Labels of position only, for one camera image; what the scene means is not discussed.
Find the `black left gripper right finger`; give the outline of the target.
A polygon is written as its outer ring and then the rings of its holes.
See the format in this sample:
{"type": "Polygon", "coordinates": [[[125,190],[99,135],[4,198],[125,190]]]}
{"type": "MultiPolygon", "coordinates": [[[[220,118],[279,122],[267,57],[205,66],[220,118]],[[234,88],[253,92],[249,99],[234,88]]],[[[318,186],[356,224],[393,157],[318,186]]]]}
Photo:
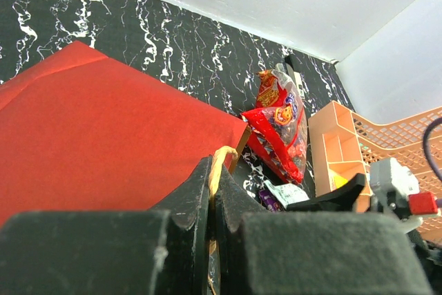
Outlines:
{"type": "Polygon", "coordinates": [[[271,212],[223,171],[215,197],[222,294],[431,294],[407,236],[379,213],[271,212]]]}

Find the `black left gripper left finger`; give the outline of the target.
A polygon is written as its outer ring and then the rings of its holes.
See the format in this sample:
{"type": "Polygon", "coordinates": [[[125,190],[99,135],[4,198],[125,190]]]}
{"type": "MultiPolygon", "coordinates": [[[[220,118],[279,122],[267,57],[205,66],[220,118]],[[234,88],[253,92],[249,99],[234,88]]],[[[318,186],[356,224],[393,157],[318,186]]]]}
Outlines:
{"type": "Polygon", "coordinates": [[[1,228],[2,294],[204,294],[212,159],[143,211],[37,211],[1,228]]]}

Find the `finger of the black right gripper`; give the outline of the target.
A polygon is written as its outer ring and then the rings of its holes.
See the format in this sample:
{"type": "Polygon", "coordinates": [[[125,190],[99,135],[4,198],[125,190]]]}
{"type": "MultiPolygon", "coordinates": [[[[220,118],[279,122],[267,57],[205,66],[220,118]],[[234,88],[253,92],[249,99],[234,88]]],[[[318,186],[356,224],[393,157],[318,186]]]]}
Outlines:
{"type": "Polygon", "coordinates": [[[355,211],[354,205],[365,188],[365,175],[357,173],[342,187],[321,196],[289,204],[287,211],[355,211]]]}

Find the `pale green snack packet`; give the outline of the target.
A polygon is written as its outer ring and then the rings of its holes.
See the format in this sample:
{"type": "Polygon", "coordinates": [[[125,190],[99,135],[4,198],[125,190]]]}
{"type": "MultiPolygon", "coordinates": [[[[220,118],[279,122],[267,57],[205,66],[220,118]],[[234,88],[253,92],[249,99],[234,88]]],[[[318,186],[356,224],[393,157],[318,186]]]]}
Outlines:
{"type": "Polygon", "coordinates": [[[309,200],[307,193],[292,183],[274,185],[266,181],[265,186],[284,209],[291,204],[309,200]]]}

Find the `red cookie snack bag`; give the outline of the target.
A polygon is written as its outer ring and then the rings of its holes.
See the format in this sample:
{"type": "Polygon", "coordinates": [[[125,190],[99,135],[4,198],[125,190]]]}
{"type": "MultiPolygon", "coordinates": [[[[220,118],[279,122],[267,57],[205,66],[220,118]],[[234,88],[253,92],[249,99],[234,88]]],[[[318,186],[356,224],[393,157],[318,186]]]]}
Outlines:
{"type": "Polygon", "coordinates": [[[276,69],[257,73],[256,107],[241,113],[249,148],[284,182],[301,184],[307,159],[307,118],[295,82],[276,69]]]}

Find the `red brown paper bag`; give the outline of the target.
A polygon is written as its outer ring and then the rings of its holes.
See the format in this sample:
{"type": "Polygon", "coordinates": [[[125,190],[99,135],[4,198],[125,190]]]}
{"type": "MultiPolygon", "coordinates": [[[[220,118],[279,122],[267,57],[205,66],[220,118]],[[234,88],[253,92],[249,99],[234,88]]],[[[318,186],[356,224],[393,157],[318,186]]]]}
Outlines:
{"type": "Polygon", "coordinates": [[[37,211],[143,211],[245,122],[74,42],[1,86],[1,228],[37,211]]]}

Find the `purple candy packet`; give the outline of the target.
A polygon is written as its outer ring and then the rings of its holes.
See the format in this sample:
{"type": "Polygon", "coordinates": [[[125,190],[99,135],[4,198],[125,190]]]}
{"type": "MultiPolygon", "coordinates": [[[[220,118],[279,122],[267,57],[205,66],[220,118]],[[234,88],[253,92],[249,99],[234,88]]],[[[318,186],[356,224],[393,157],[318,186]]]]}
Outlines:
{"type": "Polygon", "coordinates": [[[273,212],[283,211],[283,208],[276,200],[276,197],[268,189],[259,190],[258,195],[262,205],[265,206],[268,210],[273,212]]]}

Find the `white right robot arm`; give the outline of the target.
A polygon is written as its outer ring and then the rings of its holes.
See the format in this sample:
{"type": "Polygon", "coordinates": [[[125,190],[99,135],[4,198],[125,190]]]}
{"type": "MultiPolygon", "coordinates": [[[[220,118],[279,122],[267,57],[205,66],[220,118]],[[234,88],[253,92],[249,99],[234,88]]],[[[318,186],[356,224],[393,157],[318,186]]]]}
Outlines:
{"type": "Polygon", "coordinates": [[[433,193],[421,192],[416,177],[405,169],[389,169],[371,175],[358,173],[343,186],[309,200],[288,204],[286,210],[355,211],[363,189],[372,190],[363,212],[386,213],[396,218],[418,256],[427,260],[424,267],[441,265],[441,248],[428,245],[417,231],[422,219],[439,212],[441,201],[433,193]]]}

